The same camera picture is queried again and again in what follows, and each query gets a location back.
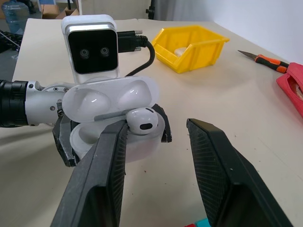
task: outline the yellow plastic bin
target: yellow plastic bin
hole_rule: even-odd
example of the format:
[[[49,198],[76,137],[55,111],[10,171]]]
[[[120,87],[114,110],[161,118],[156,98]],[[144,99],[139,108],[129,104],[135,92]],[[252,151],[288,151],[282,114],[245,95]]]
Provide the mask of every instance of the yellow plastic bin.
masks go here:
[[[175,72],[182,73],[215,64],[228,41],[229,38],[194,25],[163,28],[152,45],[157,59]],[[182,47],[186,50],[178,57],[174,52]]]

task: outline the orange knife handle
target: orange knife handle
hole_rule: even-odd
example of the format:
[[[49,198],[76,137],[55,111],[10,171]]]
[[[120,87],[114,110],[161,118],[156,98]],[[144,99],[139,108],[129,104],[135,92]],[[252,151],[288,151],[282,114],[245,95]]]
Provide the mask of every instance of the orange knife handle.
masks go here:
[[[275,70],[277,72],[286,73],[286,71],[287,71],[287,67],[271,63],[270,61],[268,61],[267,59],[265,59],[263,57],[257,57],[255,59],[255,62],[262,64],[262,65],[266,65],[267,67],[269,67],[272,70]]]
[[[269,57],[266,57],[266,56],[264,56],[262,54],[259,54],[258,57],[264,58],[267,61],[269,61],[270,63],[276,64],[276,65],[281,65],[281,66],[284,66],[286,68],[289,66],[289,64],[285,63],[284,61],[280,61],[280,60],[277,60],[277,59],[269,58]]]

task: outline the earbud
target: earbud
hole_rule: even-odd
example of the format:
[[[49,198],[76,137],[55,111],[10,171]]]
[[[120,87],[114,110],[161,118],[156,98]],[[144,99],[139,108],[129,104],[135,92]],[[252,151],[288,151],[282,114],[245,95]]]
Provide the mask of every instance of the earbud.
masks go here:
[[[158,115],[150,108],[131,110],[126,114],[129,131],[137,135],[146,135],[158,126]]]

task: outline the camera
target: camera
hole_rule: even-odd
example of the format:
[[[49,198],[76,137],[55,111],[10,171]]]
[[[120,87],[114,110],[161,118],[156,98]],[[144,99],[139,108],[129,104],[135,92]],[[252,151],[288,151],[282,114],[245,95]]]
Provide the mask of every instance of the camera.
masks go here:
[[[109,15],[65,17],[61,27],[76,84],[119,76],[118,35]]]

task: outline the white table surface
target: white table surface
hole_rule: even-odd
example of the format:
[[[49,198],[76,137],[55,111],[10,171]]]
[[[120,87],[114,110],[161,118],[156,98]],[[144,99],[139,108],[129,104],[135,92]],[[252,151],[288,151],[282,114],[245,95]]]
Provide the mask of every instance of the white table surface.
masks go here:
[[[120,31],[142,29],[150,40],[162,27],[189,24],[205,26],[230,41],[214,66],[177,74],[155,60],[140,73],[160,87],[158,104],[169,117],[173,142],[126,165],[120,226],[182,227],[206,217],[187,118],[222,129],[258,170],[292,224],[301,226],[303,120],[275,82],[282,74],[237,50],[279,57],[213,22],[117,21]],[[121,75],[148,57],[145,49],[119,54]],[[72,82],[60,20],[28,20],[13,79],[42,85]],[[71,173],[55,148],[51,129],[0,129],[0,226],[49,226]]]

